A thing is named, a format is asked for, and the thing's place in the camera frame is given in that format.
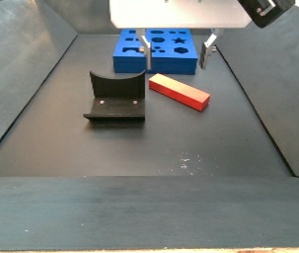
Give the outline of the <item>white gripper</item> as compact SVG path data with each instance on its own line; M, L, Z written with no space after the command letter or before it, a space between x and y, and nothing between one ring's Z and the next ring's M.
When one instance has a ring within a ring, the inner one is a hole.
M147 30L151 28L230 29L243 28L250 23L238 0L110 0L111 22L119 29L138 28L141 52L151 70L151 43ZM219 36L217 29L202 43L199 66L207 60Z

